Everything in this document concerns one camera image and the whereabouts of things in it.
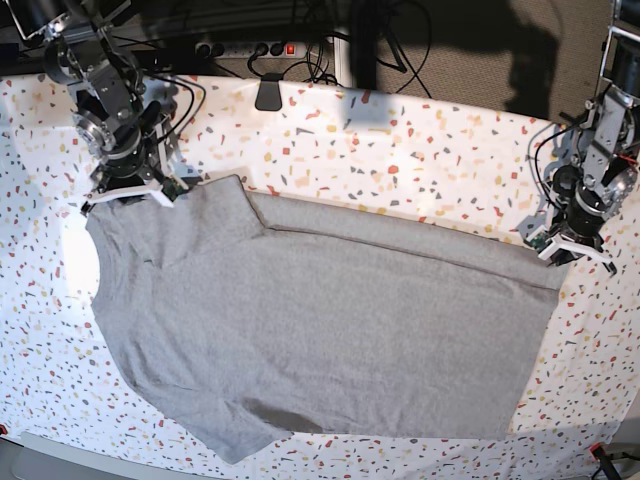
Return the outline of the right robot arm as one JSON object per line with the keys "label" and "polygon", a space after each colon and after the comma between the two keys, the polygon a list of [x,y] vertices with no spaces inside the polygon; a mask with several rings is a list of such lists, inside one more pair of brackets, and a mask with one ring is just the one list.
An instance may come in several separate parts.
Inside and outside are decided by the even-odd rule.
{"label": "right robot arm", "polygon": [[176,127],[162,105],[146,102],[144,72],[117,44],[114,19],[127,1],[9,1],[25,42],[44,48],[44,70],[67,87],[73,124],[98,164],[82,212],[114,200],[150,197],[164,207],[189,189],[169,166]]}

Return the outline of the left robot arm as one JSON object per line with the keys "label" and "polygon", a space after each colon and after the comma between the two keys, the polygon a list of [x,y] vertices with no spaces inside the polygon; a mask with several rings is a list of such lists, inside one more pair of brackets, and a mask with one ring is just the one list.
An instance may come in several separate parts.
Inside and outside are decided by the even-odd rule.
{"label": "left robot arm", "polygon": [[543,140],[565,137],[569,157],[537,181],[547,204],[525,239],[539,259],[562,266],[583,257],[617,272],[600,234],[639,178],[639,4],[614,1],[596,92],[585,111]]}

